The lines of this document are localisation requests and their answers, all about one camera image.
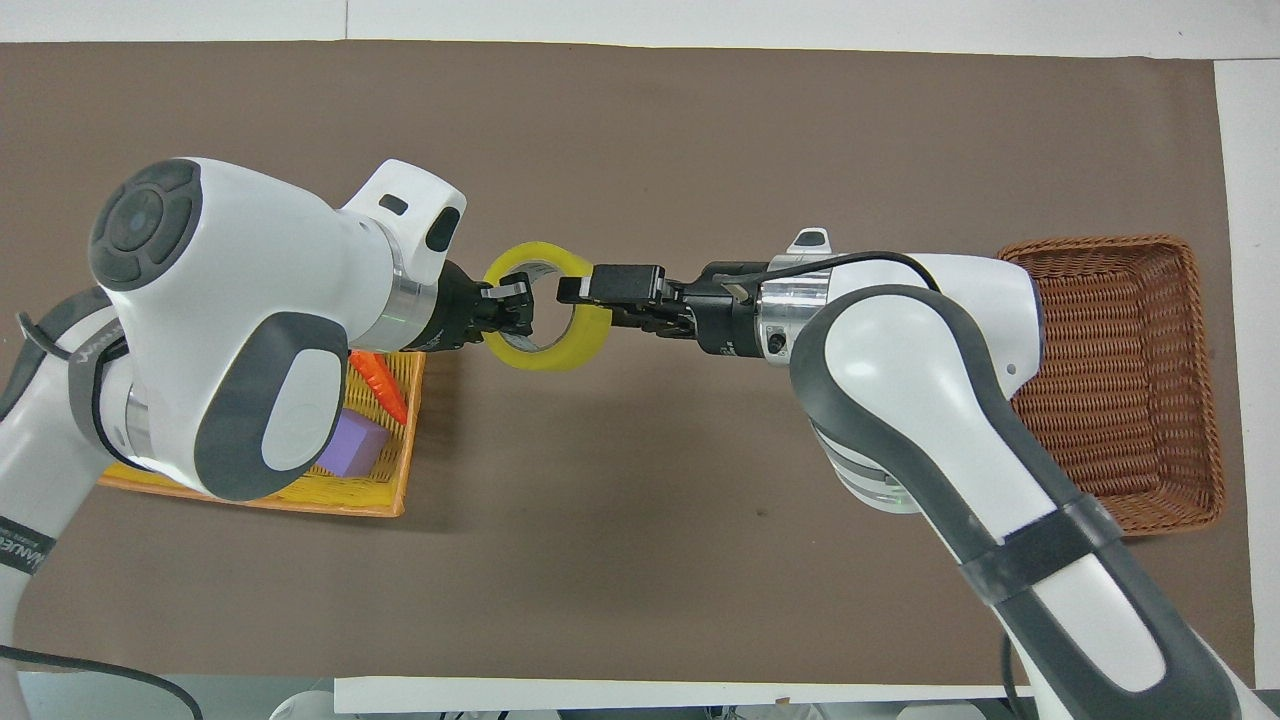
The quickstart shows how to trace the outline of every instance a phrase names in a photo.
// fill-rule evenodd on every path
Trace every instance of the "orange carrot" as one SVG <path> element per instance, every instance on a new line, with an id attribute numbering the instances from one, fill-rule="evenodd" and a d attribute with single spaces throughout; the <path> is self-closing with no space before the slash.
<path id="1" fill-rule="evenodd" d="M 369 389 L 374 391 L 374 397 L 378 398 L 383 410 L 397 423 L 407 425 L 408 406 L 404 405 L 404 396 L 399 392 L 396 375 L 392 374 L 392 369 L 387 366 L 383 356 L 367 350 L 352 350 L 351 366 L 360 373 L 360 377 L 365 378 Z"/>

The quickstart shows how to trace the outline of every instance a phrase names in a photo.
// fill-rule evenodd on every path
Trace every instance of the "purple cube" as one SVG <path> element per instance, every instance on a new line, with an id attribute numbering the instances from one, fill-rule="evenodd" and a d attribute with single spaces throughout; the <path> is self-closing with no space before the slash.
<path id="1" fill-rule="evenodd" d="M 339 478 L 361 478 L 374 469 L 390 432 L 351 409 L 338 415 L 338 427 L 316 464 Z"/>

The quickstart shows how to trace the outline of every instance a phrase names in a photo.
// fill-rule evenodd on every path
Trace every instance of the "yellow tape roll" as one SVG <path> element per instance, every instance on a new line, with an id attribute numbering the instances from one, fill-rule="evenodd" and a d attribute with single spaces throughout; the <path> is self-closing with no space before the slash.
<path id="1" fill-rule="evenodd" d="M 511 273 L 529 273 L 530 281 L 554 272 L 566 275 L 590 275 L 591 264 L 568 250 L 549 242 L 525 242 L 503 252 L 489 266 L 484 281 L 497 286 Z M 526 337 L 484 333 L 484 343 L 499 360 L 521 370 L 572 370 L 595 356 L 604 347 L 613 313 L 604 307 L 575 305 L 568 328 L 556 342 L 538 346 Z"/>

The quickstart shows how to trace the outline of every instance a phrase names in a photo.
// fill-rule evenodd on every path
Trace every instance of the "black cable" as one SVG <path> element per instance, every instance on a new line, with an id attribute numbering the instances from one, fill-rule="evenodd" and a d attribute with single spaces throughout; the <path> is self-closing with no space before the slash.
<path id="1" fill-rule="evenodd" d="M 1027 720 L 1023 698 L 1018 697 L 1018 688 L 1014 687 L 1014 642 L 1009 639 L 1009 633 L 1002 634 L 1000 639 L 1000 679 L 1005 684 L 1009 710 L 1018 720 Z"/>
<path id="2" fill-rule="evenodd" d="M 869 250 L 865 252 L 850 252 L 849 255 L 837 255 L 835 258 L 827 258 L 826 260 L 817 260 L 814 263 L 805 263 L 803 265 L 791 265 L 788 268 L 780 268 L 777 270 L 768 270 L 764 273 L 748 273 L 745 275 L 716 275 L 712 278 L 722 286 L 745 286 L 745 284 L 759 284 L 768 281 L 776 281 L 782 278 L 794 278 L 796 275 L 803 275 L 805 273 L 815 273 L 818 270 L 827 270 L 840 265 L 847 265 L 849 263 L 865 263 L 867 260 L 888 260 L 891 263 L 901 263 L 908 268 L 915 270 L 915 274 L 920 275 L 924 281 L 925 287 L 933 292 L 942 292 L 938 290 L 937 281 L 929 274 L 929 270 L 920 264 L 919 260 L 911 258 L 910 255 L 904 255 L 901 252 L 893 252 L 890 250 Z"/>
<path id="3" fill-rule="evenodd" d="M 191 693 L 182 689 L 182 687 L 165 680 L 157 675 L 150 673 L 143 673 L 142 670 L 134 670 L 132 667 L 124 667 L 120 665 L 111 665 L 110 662 L 99 662 L 96 660 L 81 660 L 78 657 L 65 657 L 61 655 L 49 655 L 46 652 L 36 652 L 31 650 L 20 650 L 17 647 L 9 647 L 6 644 L 0 644 L 0 657 L 5 660 L 13 660 L 15 662 L 31 662 L 33 665 L 50 665 L 54 667 L 68 667 L 70 670 L 88 670 L 90 673 L 102 673 L 106 675 L 116 675 L 120 678 L 127 678 L 129 680 L 137 680 L 140 683 L 146 683 L 148 685 L 160 688 L 166 693 L 173 694 L 182 702 L 187 705 L 191 710 L 191 716 L 193 720 L 204 720 L 205 715 L 200 711 L 200 703 L 196 698 L 191 697 Z"/>
<path id="4" fill-rule="evenodd" d="M 31 322 L 31 316 L 26 313 L 18 313 L 18 327 L 22 328 L 22 334 L 31 342 L 36 343 L 36 347 L 44 350 L 46 354 L 63 360 L 64 363 L 70 359 L 72 354 L 67 352 L 54 338 L 45 333 L 45 329 Z"/>

